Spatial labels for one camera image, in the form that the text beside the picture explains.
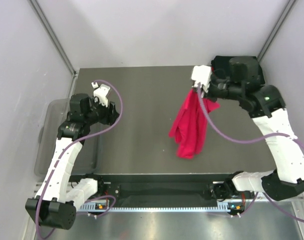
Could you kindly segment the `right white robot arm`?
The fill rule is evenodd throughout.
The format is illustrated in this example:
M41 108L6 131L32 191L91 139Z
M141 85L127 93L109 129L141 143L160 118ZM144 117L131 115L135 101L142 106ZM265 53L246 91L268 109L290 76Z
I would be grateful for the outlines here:
M193 67L191 79L200 100L237 101L262 133L276 168L266 172L237 171L223 183L231 198L242 192L264 193L275 201L304 192L304 146L292 130L285 101L274 85L266 84L253 56L217 56L211 65Z

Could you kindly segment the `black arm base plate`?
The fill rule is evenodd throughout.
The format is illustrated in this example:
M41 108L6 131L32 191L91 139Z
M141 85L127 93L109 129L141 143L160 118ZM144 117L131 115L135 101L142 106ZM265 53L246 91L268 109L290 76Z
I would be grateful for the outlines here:
M232 187L228 174L97 174L73 175L70 182L90 178L98 181L100 193L118 190L118 198L128 196L197 195L205 199L227 199L240 193Z

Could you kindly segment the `black folded t shirt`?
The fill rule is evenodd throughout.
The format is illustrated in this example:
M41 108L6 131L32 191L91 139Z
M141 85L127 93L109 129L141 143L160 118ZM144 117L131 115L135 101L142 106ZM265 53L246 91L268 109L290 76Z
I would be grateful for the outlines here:
M229 66L229 61L230 61L230 59L232 59L234 57L243 57L243 56L222 56L222 55L215 56L214 59L211 60L212 72L218 78L221 78L221 79L230 77L231 70L230 70L230 66ZM264 85L266 82L265 82L263 70L262 70L262 67L260 64L259 64L259 68L258 68L258 73L260 76L261 84Z

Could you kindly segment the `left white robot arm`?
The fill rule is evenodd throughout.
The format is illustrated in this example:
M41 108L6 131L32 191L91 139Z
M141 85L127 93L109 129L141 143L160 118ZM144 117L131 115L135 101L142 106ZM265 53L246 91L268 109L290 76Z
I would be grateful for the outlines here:
M90 133L91 126L102 124L111 129L119 116L115 103L102 97L86 93L71 97L66 120L57 130L46 177L35 197L25 203L25 210L37 226L68 230L90 196L100 198L105 194L104 184L92 178L81 179L71 191L67 191L67 185L85 141L98 135Z

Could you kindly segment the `clear plastic bin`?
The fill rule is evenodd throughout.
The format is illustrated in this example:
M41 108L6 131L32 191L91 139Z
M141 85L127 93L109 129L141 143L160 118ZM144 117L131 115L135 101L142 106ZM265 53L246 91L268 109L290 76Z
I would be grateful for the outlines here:
M68 111L68 98L54 100L47 108L34 167L35 175L41 179L44 179L47 174L55 152L58 127L66 120ZM74 163L73 175L89 174L99 169L100 139L99 135L85 141Z

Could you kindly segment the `pink t shirt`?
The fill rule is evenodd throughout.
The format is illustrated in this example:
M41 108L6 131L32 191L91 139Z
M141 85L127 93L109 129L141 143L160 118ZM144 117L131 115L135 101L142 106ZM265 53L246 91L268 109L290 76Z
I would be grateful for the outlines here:
M178 157L189 160L201 153L206 140L207 124L197 93L191 90L168 133L178 145Z

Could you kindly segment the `aluminium frame rail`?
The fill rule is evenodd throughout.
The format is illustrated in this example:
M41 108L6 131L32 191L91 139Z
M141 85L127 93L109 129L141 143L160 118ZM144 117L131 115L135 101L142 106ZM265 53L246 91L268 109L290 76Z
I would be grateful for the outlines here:
M217 199L236 197L242 192L257 192L264 193L275 201L282 201L303 193L304 181L298 179L297 183L285 182L273 174L262 178L236 176L227 178L224 182L210 184L209 191Z

